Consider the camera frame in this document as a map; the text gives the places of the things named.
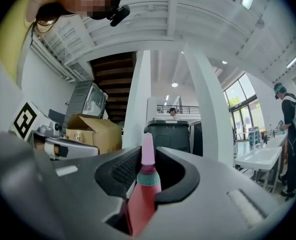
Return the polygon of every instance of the shoe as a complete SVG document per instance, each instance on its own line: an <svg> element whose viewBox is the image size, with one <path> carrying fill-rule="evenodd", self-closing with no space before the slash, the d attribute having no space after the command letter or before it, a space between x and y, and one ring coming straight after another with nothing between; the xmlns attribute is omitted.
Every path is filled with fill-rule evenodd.
<svg viewBox="0 0 296 240"><path fill-rule="evenodd" d="M281 181L281 183L282 183L283 186L286 186L287 185L288 181L286 179L284 179L281 176L281 174L279 174L278 179L279 179L279 181Z"/></svg>
<svg viewBox="0 0 296 240"><path fill-rule="evenodd" d="M287 197L287 198L293 198L296 194L296 189L293 190L292 192L288 192L287 190L282 190L281 191L281 196Z"/></svg>

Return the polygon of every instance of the ceiling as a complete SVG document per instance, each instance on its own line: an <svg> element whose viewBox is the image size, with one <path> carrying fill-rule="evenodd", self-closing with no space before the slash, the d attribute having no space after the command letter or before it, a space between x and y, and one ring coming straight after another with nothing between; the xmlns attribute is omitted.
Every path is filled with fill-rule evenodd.
<svg viewBox="0 0 296 240"><path fill-rule="evenodd" d="M67 81L92 79L90 60L154 50L152 79L189 86L192 80L180 53L186 38L202 47L214 70L222 69L217 76L223 87L243 71L271 84L296 76L296 64L286 67L296 56L296 19L287 5L283 0L254 0L247 10L240 1L121 0L131 14L117 27L106 19L62 17L39 42L68 71ZM264 28L256 26L260 19Z"/></svg>

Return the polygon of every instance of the cardboard box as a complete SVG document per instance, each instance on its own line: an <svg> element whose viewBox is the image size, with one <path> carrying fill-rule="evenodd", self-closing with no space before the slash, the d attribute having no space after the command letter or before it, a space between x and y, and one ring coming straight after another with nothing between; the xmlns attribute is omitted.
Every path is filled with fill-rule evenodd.
<svg viewBox="0 0 296 240"><path fill-rule="evenodd" d="M122 147L121 127L109 120L74 114L67 124L66 135L75 141L77 132L81 133L80 142L97 147L100 155L120 150Z"/></svg>

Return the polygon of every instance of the pink bottle cap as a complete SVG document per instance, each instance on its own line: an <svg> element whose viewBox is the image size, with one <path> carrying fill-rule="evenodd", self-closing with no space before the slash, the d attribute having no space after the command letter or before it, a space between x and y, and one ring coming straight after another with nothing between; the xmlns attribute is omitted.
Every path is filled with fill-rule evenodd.
<svg viewBox="0 0 296 240"><path fill-rule="evenodd" d="M155 164L153 139L152 134L149 132L144 135L141 164L144 166L151 166Z"/></svg>

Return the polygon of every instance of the black pants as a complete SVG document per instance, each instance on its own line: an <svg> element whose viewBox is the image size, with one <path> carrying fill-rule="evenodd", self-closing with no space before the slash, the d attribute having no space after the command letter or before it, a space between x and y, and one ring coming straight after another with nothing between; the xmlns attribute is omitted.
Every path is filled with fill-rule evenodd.
<svg viewBox="0 0 296 240"><path fill-rule="evenodd" d="M288 138L288 170L282 178L288 181L288 192L296 189L296 135Z"/></svg>

